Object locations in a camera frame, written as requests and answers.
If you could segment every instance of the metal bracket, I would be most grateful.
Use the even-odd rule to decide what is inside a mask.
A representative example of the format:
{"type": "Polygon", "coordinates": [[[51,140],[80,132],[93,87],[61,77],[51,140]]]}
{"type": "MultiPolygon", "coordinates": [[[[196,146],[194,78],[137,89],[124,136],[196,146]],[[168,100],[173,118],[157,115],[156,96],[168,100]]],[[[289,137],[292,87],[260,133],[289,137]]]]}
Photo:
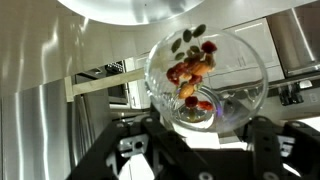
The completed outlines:
{"type": "Polygon", "coordinates": [[[295,139],[287,136],[278,136],[280,144],[280,153],[282,157],[288,157],[291,154],[295,139]]]}
{"type": "Polygon", "coordinates": [[[118,150],[122,157],[129,158],[137,154],[144,154],[147,151],[148,142],[147,134],[124,138],[120,140],[118,150]]]}

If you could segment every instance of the kitchen appliance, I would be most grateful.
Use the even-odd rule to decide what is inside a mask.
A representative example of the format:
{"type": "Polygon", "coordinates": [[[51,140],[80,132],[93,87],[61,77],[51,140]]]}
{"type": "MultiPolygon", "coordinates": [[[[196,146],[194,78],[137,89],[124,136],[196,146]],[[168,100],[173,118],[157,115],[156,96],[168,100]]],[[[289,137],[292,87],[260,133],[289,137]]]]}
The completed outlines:
{"type": "Polygon", "coordinates": [[[320,70],[320,1],[267,16],[286,77],[320,70]]]}

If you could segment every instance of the clear glass bowl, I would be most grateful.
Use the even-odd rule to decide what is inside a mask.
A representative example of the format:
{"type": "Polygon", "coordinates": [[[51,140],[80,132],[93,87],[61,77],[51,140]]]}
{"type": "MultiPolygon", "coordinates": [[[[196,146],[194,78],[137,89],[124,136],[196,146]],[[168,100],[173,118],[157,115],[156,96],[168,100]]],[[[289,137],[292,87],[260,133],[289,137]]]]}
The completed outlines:
{"type": "MultiPolygon", "coordinates": [[[[189,28],[189,35],[196,29],[189,28]]],[[[192,37],[189,42],[185,39],[190,39],[190,36],[184,34],[188,34],[186,29],[168,35],[149,54],[145,81],[153,105],[174,127],[192,131],[227,132],[247,123],[256,115],[267,95],[267,73],[259,55],[241,38],[216,28],[206,27],[202,35],[192,37]],[[175,42],[179,38],[181,44],[173,52],[172,49],[178,47],[179,43],[175,42]],[[213,110],[186,107],[185,99],[179,99],[179,93],[183,87],[181,83],[189,81],[180,79],[176,86],[166,75],[170,68],[185,61],[191,46],[201,50],[206,41],[217,47],[213,53],[216,65],[213,71],[202,75],[203,86],[197,84],[199,89],[192,96],[196,96],[198,101],[210,102],[213,110]],[[185,54],[183,58],[175,60],[182,52],[185,54]]]]}

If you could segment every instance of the glass bowl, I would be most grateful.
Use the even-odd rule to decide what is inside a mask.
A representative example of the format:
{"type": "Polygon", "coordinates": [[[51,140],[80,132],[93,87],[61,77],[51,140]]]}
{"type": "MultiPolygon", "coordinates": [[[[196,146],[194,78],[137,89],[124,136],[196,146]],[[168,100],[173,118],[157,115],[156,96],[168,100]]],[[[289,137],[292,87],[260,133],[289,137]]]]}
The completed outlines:
{"type": "Polygon", "coordinates": [[[198,132],[243,126],[256,115],[268,89],[265,66],[254,48],[206,25],[158,42],[149,54],[145,81],[164,119],[198,132]]]}

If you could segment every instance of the screw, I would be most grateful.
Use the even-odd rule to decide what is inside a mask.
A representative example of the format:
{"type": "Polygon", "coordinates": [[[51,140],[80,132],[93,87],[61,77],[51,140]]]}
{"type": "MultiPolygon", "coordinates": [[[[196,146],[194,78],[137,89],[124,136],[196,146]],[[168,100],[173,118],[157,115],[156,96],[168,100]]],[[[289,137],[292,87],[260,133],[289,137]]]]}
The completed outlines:
{"type": "Polygon", "coordinates": [[[119,123],[119,124],[117,124],[117,127],[122,128],[122,127],[124,127],[124,125],[122,123],[119,123]]]}
{"type": "Polygon", "coordinates": [[[295,126],[295,127],[300,127],[300,126],[301,126],[301,125],[300,125],[299,123],[297,123],[297,122],[292,123],[292,125],[295,126]]]}
{"type": "Polygon", "coordinates": [[[273,172],[263,173],[263,179],[265,180],[279,180],[279,177],[273,172]]]}
{"type": "Polygon", "coordinates": [[[152,122],[153,120],[151,118],[147,118],[147,122],[152,122]]]}
{"type": "Polygon", "coordinates": [[[202,172],[199,174],[199,180],[213,180],[213,177],[208,172],[202,172]]]}
{"type": "Polygon", "coordinates": [[[259,121],[266,122],[266,120],[264,118],[259,118],[259,121]]]}

